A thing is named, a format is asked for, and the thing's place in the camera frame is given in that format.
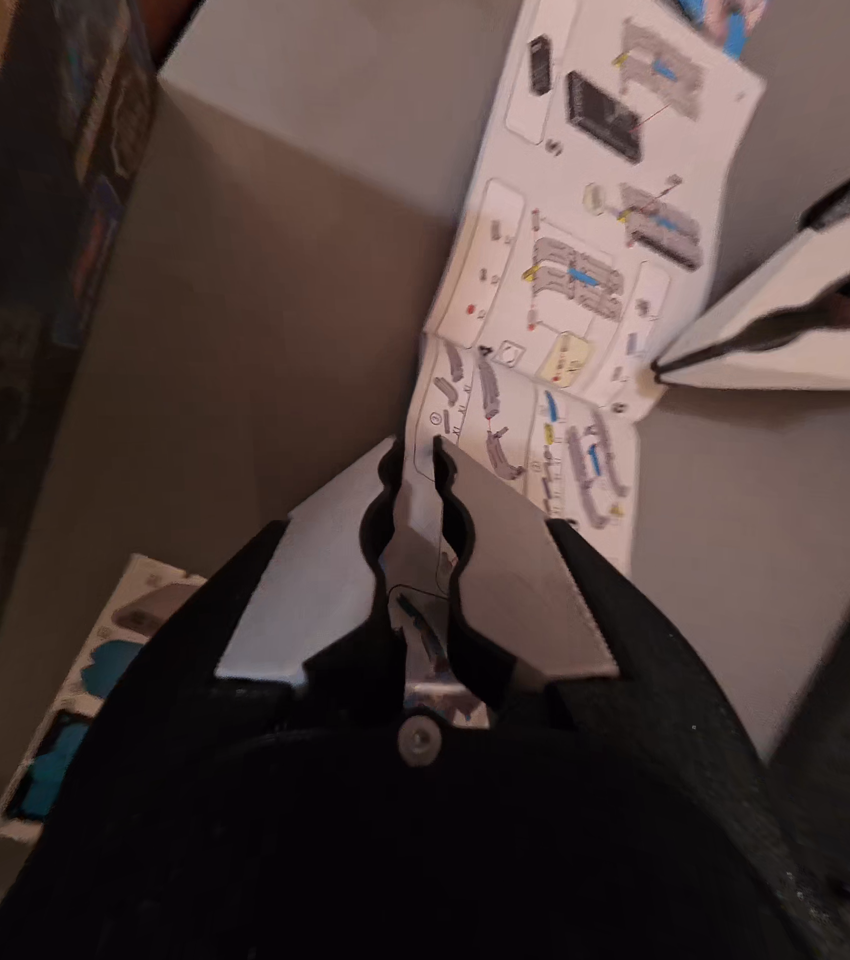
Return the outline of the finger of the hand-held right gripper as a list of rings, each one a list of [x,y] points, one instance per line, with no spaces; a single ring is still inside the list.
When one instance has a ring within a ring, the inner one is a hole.
[[[694,321],[654,361],[734,335],[771,314],[822,314],[830,328],[850,328],[850,217],[798,234],[731,293]]]
[[[822,314],[771,314],[734,335],[656,361],[667,385],[719,390],[850,391],[850,327]]]

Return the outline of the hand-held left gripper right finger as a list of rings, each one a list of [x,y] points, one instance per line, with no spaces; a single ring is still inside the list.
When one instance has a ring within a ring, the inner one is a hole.
[[[618,678],[546,514],[443,438],[432,461],[442,535],[456,559],[448,584],[455,675],[482,700]]]

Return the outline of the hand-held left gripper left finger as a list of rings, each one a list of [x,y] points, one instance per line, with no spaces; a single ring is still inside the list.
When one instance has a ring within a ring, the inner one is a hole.
[[[215,666],[216,679],[303,687],[309,662],[371,618],[383,547],[364,547],[361,536],[377,507],[393,518],[385,477],[393,459],[403,466],[402,446],[391,435],[291,511]]]

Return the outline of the blue cover booklet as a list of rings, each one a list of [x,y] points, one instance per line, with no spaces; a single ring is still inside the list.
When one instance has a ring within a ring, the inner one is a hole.
[[[767,1],[667,1],[702,36],[739,60]]]

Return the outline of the white instruction booklet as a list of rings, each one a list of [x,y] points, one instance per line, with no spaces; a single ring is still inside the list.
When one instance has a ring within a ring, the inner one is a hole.
[[[628,576],[661,469],[652,360],[702,311],[729,175],[767,81],[662,2],[526,2],[406,426],[412,593],[447,627],[443,438]]]

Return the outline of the grey desk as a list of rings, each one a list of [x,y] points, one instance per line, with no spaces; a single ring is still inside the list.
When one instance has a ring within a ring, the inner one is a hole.
[[[0,622],[0,793],[131,553],[209,576],[401,429],[520,2],[212,2]],[[770,759],[850,607],[850,393],[673,389],[634,575]],[[0,898],[27,847],[0,839]]]

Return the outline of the blue sticker sheet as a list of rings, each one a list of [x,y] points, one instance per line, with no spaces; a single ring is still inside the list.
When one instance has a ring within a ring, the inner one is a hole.
[[[0,839],[37,841],[107,697],[143,646],[204,582],[152,558],[130,557],[0,795]]]

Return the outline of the dark blue toy box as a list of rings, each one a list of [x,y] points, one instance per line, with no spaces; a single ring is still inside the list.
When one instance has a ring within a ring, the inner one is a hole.
[[[0,2],[0,620],[155,94],[136,2]]]

